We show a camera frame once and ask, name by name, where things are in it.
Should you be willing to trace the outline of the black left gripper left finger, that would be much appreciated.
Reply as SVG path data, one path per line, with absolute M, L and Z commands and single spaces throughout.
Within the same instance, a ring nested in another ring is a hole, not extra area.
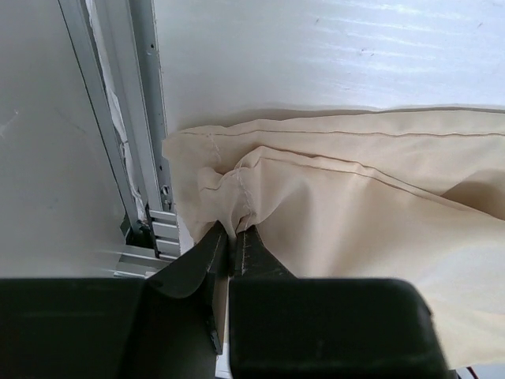
M 3 279 L 2 377 L 213 378 L 227 243 L 216 223 L 147 279 Z

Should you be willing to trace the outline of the beige trousers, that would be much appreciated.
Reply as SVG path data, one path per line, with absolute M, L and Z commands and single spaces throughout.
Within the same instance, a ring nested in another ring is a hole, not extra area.
M 199 126 L 163 142 L 199 242 L 255 227 L 295 275 L 411 282 L 452 368 L 504 360 L 504 115 L 393 111 Z

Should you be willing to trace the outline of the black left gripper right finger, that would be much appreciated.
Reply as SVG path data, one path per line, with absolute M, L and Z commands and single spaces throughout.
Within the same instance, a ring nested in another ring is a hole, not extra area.
M 229 286 L 235 378 L 445 378 L 417 290 L 393 279 L 299 279 L 256 228 L 236 242 Z

